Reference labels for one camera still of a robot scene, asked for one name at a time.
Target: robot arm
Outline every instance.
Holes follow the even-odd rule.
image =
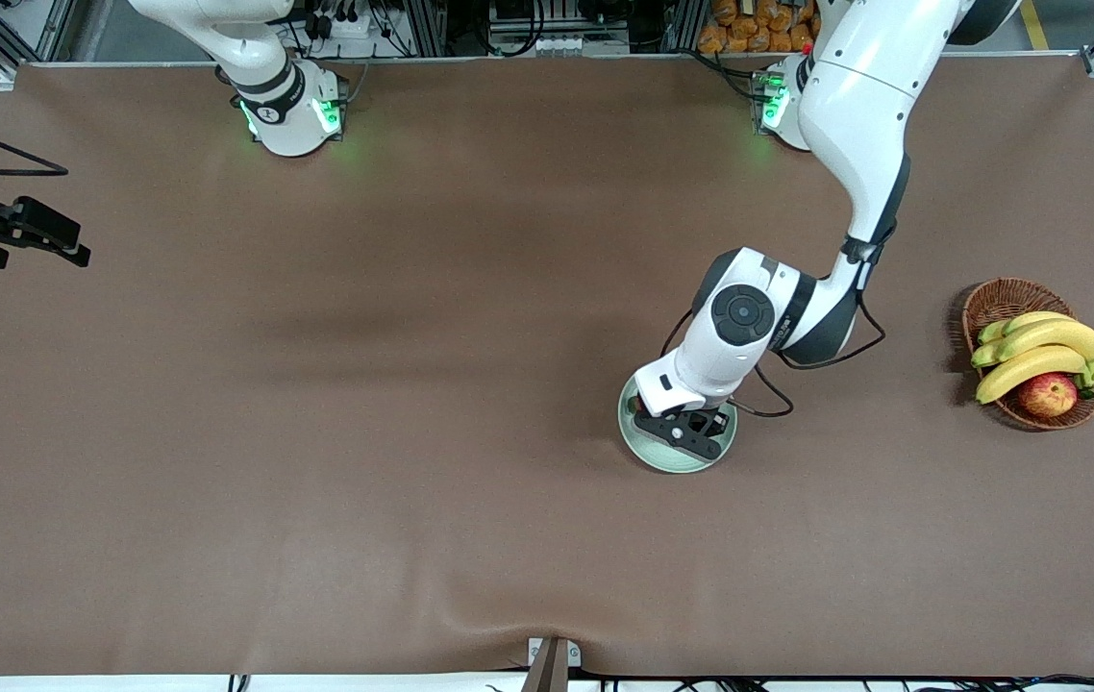
[[[979,1],[997,4],[1001,21],[1016,5]],[[833,271],[814,279],[748,248],[718,256],[693,301],[684,341],[633,376],[642,419],[715,410],[766,351],[816,364],[842,350],[859,295],[897,226],[910,176],[904,144],[908,116],[944,44],[974,4],[821,4],[825,30],[812,56],[795,58],[798,68],[784,70],[792,93],[781,98],[784,113],[775,119],[788,121],[783,130],[802,137],[803,148],[850,195],[853,213]],[[638,427],[647,433],[651,426],[642,422]],[[686,439],[649,434],[715,460],[689,449]]]
[[[267,22],[293,0],[130,0],[136,12],[186,36],[221,67],[240,93],[248,128],[280,156],[309,154],[339,137],[345,95],[331,71],[292,60]]]

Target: yellow floor line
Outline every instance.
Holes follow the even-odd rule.
[[[1047,35],[1043,33],[1043,23],[1038,21],[1038,10],[1035,0],[1022,0],[1021,19],[1026,23],[1026,34],[1029,35],[1031,47],[1035,51],[1047,51]]]

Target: brown tabletop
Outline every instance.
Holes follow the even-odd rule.
[[[0,673],[494,669],[556,633],[612,673],[1094,675],[1094,420],[1004,427],[947,335],[1004,274],[1094,327],[1075,58],[941,62],[888,340],[768,363],[798,412],[693,477],[625,450],[622,383],[715,255],[824,273],[850,213],[693,61],[374,67],[298,161],[208,69],[24,69],[0,137],[72,171],[0,198],[94,249],[0,272]]]

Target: green led light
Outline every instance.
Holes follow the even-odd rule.
[[[781,114],[785,113],[785,105],[790,102],[790,91],[788,87],[780,87],[779,95],[771,97],[765,104],[765,113],[761,124],[765,127],[777,127],[781,124]]]
[[[253,137],[257,136],[257,124],[252,122],[252,113],[248,110],[248,105],[244,104],[243,101],[240,102],[240,109],[243,110],[243,117],[245,121],[248,121],[248,131],[252,132]]]
[[[337,131],[337,106],[331,104],[322,104],[322,102],[313,98],[313,110],[317,115],[317,119],[321,121],[321,127],[325,131],[333,132]]]

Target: banana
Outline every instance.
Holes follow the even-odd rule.
[[[1094,362],[1086,363],[1086,371],[1084,373],[1078,373],[1074,377],[1078,390],[1082,395],[1083,399],[1094,398]]]
[[[990,366],[1047,343],[1069,347],[1078,354],[1082,354],[1086,363],[1094,363],[1094,330],[1075,320],[1054,319],[1028,324],[1009,332],[1000,340],[979,345],[970,357],[970,364],[977,368]]]
[[[1000,320],[989,324],[982,331],[979,332],[979,343],[987,343],[989,341],[996,341],[997,338],[1003,337],[1003,335],[1012,332],[1014,329],[1020,329],[1026,327],[1027,324],[1035,324],[1041,320],[1054,320],[1054,319],[1066,319],[1070,320],[1070,316],[1062,315],[1060,313],[1052,313],[1049,310],[1035,310],[1033,313],[1026,313],[1023,315],[1017,315],[1016,318],[1011,318],[1008,320]]]
[[[1048,372],[1086,373],[1086,361],[1067,345],[1039,345],[996,366],[979,383],[974,398],[980,403],[990,403],[1022,382]]]

